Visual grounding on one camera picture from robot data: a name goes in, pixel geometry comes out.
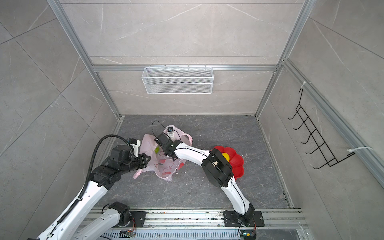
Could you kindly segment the pink plastic fruit-print bag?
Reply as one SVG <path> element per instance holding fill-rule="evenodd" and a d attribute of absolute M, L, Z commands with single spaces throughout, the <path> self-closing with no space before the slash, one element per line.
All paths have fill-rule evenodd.
<path fill-rule="evenodd" d="M 172 126 L 174 128 L 174 133 L 170 134 L 168 133 L 167 128 L 164 130 L 164 133 L 167 134 L 171 139 L 174 140 L 181 140 L 183 143 L 187 144 L 188 146 L 192 146 L 193 144 L 193 138 L 191 135 L 183 132 L 182 130 L 178 129 L 174 125 L 168 125 Z M 186 163 L 186 160 L 184 159 L 176 159 L 175 161 L 172 160 L 172 158 L 167 157 L 164 155 L 163 150 L 160 147 L 160 151 L 158 154 L 155 153 L 155 148 L 160 147 L 155 142 L 155 136 L 145 134 L 143 137 L 143 140 L 141 141 L 140 146 L 140 154 L 146 154 L 151 157 L 151 160 L 149 161 L 146 168 L 137 170 L 134 174 L 133 178 L 136 179 L 140 174 L 148 171 L 153 171 L 158 178 L 165 180 L 165 181 L 171 181 L 172 175 L 175 174 L 178 170 L 180 170 Z"/>

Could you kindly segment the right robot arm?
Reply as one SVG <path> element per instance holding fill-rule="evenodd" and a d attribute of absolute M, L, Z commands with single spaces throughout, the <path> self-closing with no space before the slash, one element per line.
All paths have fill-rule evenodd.
<path fill-rule="evenodd" d="M 248 227 L 252 223 L 255 208 L 240 190 L 232 166 L 219 150 L 200 150 L 180 140 L 173 141 L 165 133 L 158 135 L 155 142 L 173 160 L 184 159 L 201 166 L 210 183 L 226 194 L 240 224 Z"/>

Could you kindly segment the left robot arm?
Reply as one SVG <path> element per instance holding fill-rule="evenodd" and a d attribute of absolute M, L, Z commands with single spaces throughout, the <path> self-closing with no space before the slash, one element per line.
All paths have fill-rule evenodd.
<path fill-rule="evenodd" d="M 113 148 L 102 165 L 94 167 L 100 145 L 108 138 L 120 139 L 123 145 Z M 150 157 L 140 153 L 141 141 L 125 139 L 118 135 L 106 135 L 96 144 L 84 185 L 59 217 L 39 236 L 39 240 L 96 240 L 116 225 L 126 226 L 131 220 L 130 209 L 121 203 L 113 203 L 101 217 L 79 229 L 79 226 L 96 203 L 118 182 L 123 174 L 143 169 Z"/>

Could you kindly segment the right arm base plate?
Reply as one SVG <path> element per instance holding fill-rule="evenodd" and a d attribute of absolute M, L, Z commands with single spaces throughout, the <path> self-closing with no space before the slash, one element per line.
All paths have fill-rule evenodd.
<path fill-rule="evenodd" d="M 248 217 L 241 216 L 235 211 L 224 211 L 223 216 L 226 227 L 239 227 L 242 225 L 258 228 L 265 226 L 264 217 L 260 211 L 253 211 Z"/>

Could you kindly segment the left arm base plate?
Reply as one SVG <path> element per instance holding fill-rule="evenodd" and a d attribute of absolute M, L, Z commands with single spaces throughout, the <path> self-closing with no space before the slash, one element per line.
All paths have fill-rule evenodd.
<path fill-rule="evenodd" d="M 134 211 L 125 212 L 121 214 L 120 221 L 117 224 L 120 228 L 143 228 L 146 219 L 147 212 L 145 211 Z"/>

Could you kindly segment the yellow fake lemon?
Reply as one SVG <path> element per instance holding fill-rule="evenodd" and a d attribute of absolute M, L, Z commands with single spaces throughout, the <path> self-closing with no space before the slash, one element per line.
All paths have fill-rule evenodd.
<path fill-rule="evenodd" d="M 230 156 L 228 153 L 222 153 L 223 157 L 227 160 L 227 162 L 230 161 Z"/>

